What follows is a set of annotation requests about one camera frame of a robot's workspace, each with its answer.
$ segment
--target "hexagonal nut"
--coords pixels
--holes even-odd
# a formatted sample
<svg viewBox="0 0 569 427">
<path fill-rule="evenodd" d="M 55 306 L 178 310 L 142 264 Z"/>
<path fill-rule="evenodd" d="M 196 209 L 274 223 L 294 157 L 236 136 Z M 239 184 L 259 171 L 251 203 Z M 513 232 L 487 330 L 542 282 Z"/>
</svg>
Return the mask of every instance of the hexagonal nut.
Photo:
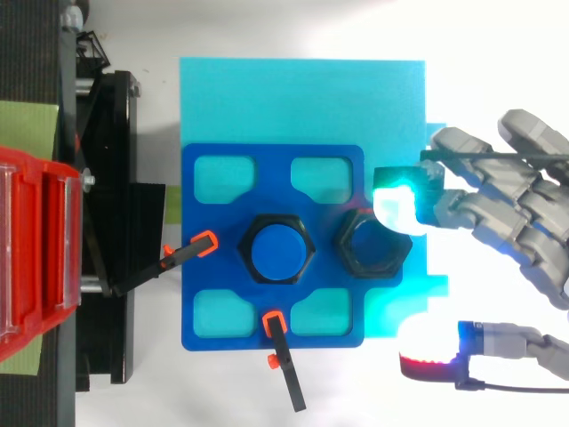
<svg viewBox="0 0 569 427">
<path fill-rule="evenodd" d="M 377 252 L 382 256 L 379 260 L 362 262 L 357 258 L 353 239 L 357 229 L 363 224 L 368 224 L 366 227 L 373 228 L 373 234 L 367 237 L 371 239 L 373 247 L 380 247 L 385 253 L 383 256 L 381 251 Z M 334 238 L 334 244 L 346 270 L 354 278 L 393 278 L 401 269 L 413 246 L 409 236 L 384 227 L 375 218 L 372 209 L 353 209 L 346 213 Z"/>
<path fill-rule="evenodd" d="M 269 225 L 281 224 L 291 227 L 296 230 L 304 240 L 306 246 L 306 260 L 302 265 L 298 273 L 296 273 L 291 278 L 286 278 L 283 280 L 272 280 L 270 278 L 264 277 L 260 274 L 252 262 L 252 243 L 257 234 Z M 302 274 L 310 264 L 310 261 L 314 257 L 317 249 L 306 230 L 306 227 L 301 221 L 301 218 L 297 215 L 290 214 L 280 214 L 280 213 L 262 213 L 257 215 L 243 237 L 237 245 L 237 250 L 244 261 L 245 267 L 251 273 L 252 278 L 257 283 L 270 284 L 270 285 L 293 285 L 299 281 Z"/>
</svg>

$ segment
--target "blue cylinder cap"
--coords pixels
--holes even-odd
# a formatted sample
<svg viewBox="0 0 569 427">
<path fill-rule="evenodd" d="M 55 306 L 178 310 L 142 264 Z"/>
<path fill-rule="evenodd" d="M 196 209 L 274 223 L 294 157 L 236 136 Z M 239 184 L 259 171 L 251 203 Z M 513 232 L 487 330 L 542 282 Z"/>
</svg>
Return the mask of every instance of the blue cylinder cap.
<svg viewBox="0 0 569 427">
<path fill-rule="evenodd" d="M 306 256 L 301 234 L 287 225 L 269 225 L 259 231 L 252 242 L 252 264 L 269 280 L 293 277 L 301 270 Z"/>
</svg>

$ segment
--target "black metal frame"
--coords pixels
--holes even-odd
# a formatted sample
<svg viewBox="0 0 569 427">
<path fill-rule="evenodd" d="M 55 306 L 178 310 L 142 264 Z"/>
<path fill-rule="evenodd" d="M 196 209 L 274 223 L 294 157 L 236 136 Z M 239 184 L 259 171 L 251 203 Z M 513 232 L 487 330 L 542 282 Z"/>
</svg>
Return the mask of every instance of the black metal frame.
<svg viewBox="0 0 569 427">
<path fill-rule="evenodd" d="M 96 183 L 84 195 L 83 274 L 97 277 L 100 293 L 83 294 L 77 309 L 76 390 L 90 374 L 111 383 L 132 375 L 134 292 L 112 293 L 115 283 L 156 263 L 165 185 L 136 183 L 136 81 L 127 71 L 94 75 L 88 96 L 77 96 L 81 157 Z"/>
</svg>

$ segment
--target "black bracket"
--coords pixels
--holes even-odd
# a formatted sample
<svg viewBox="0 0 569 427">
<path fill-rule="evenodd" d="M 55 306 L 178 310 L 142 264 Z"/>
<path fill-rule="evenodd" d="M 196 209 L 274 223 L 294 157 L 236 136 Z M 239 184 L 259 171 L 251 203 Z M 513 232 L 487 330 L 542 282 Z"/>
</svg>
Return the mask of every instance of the black bracket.
<svg viewBox="0 0 569 427">
<path fill-rule="evenodd" d="M 162 273 L 178 267 L 195 256 L 204 256 L 215 249 L 217 249 L 217 239 L 213 234 L 197 238 L 189 245 L 183 246 L 172 253 L 166 254 L 166 256 L 159 262 L 153 263 L 147 268 L 132 274 L 125 281 L 115 284 L 113 286 L 113 294 L 116 296 L 127 294 L 152 278 L 157 278 Z"/>
<path fill-rule="evenodd" d="M 291 356 L 291 351 L 289 349 L 288 343 L 286 342 L 285 331 L 283 329 L 283 323 L 281 318 L 278 316 L 272 316 L 267 318 L 269 338 L 275 344 L 276 355 L 269 356 L 269 364 L 273 368 L 281 367 L 284 374 L 284 381 L 286 382 L 286 388 L 291 396 L 291 402 L 293 403 L 294 412 L 300 412 L 306 409 L 306 403 L 304 402 L 304 396 L 302 396 L 301 384 L 299 383 L 299 378 L 296 375 L 296 369 L 294 369 L 293 357 Z M 271 359 L 276 356 L 278 364 L 271 364 Z"/>
</svg>

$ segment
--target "bolt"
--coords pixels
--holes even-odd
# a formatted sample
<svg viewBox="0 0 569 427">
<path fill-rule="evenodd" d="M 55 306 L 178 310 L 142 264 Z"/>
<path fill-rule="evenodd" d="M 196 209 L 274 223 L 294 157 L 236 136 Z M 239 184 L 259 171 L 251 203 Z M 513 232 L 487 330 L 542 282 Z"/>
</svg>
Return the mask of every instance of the bolt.
<svg viewBox="0 0 569 427">
<path fill-rule="evenodd" d="M 79 6 L 71 5 L 65 8 L 60 17 L 61 27 L 72 33 L 83 31 L 83 14 Z"/>
<path fill-rule="evenodd" d="M 133 98 L 139 98 L 141 94 L 142 94 L 142 88 L 140 86 L 140 83 L 139 82 L 132 82 L 130 95 Z"/>
<path fill-rule="evenodd" d="M 81 174 L 81 182 L 83 184 L 83 191 L 85 193 L 88 193 L 91 190 L 91 187 L 95 185 L 95 177 L 91 175 L 91 171 L 88 167 L 85 168 Z"/>
</svg>

